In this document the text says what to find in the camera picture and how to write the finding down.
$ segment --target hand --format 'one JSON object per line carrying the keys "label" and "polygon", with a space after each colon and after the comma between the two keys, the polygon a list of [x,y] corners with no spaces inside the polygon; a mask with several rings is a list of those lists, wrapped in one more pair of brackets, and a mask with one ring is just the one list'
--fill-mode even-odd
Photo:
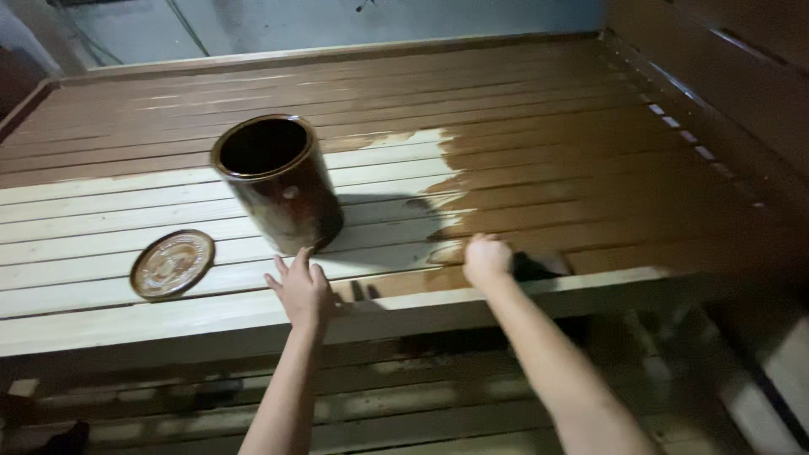
{"label": "hand", "polygon": [[312,250],[312,247],[301,248],[289,268],[280,256],[275,255],[275,266],[281,274],[280,283],[269,274],[264,274],[269,288],[281,299],[293,329],[324,329],[335,308],[332,287],[323,269],[317,264],[309,266]]}
{"label": "hand", "polygon": [[475,234],[466,246],[464,276],[478,289],[499,278],[511,278],[511,248],[495,234]]}

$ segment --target concrete wall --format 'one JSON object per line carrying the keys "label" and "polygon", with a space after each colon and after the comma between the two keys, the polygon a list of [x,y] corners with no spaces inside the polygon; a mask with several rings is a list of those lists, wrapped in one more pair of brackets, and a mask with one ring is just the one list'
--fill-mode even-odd
{"label": "concrete wall", "polygon": [[[176,0],[211,55],[465,35],[595,30],[604,0]],[[124,63],[202,57],[165,0],[74,6]]]}

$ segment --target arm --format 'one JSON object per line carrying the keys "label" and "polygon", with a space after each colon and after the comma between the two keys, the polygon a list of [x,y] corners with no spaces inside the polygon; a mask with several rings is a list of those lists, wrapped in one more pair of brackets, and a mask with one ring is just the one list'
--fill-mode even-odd
{"label": "arm", "polygon": [[310,267],[310,256],[311,249],[301,249],[289,269],[276,256],[275,265],[281,274],[281,283],[265,274],[267,284],[284,305],[292,331],[256,417],[244,437],[240,455],[287,455],[309,451],[315,410],[310,379],[316,370],[334,306],[332,290],[323,269],[316,264]]}
{"label": "arm", "polygon": [[589,359],[511,277],[511,250],[476,234],[464,274],[486,296],[569,455],[652,454],[655,446],[612,394]]}

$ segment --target paint can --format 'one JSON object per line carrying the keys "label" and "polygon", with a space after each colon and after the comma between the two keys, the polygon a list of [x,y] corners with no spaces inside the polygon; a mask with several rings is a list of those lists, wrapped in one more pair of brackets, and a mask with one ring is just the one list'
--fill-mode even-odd
{"label": "paint can", "polygon": [[343,226],[315,129],[298,116],[266,115],[230,128],[214,144],[211,164],[282,253],[322,249]]}

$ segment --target wooden deck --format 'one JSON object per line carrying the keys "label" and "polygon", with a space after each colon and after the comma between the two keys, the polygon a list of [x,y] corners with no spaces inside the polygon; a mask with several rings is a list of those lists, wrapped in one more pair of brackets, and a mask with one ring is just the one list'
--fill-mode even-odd
{"label": "wooden deck", "polygon": [[[285,325],[262,278],[275,252],[207,167],[266,113],[316,127],[346,226],[314,260],[345,300],[373,299],[349,311],[365,329],[380,308],[480,300],[459,267],[474,232],[562,251],[584,276],[561,289],[805,257],[660,96],[592,39],[65,83],[0,147],[0,355]],[[216,240],[215,266],[144,304],[129,268],[180,228]]]}

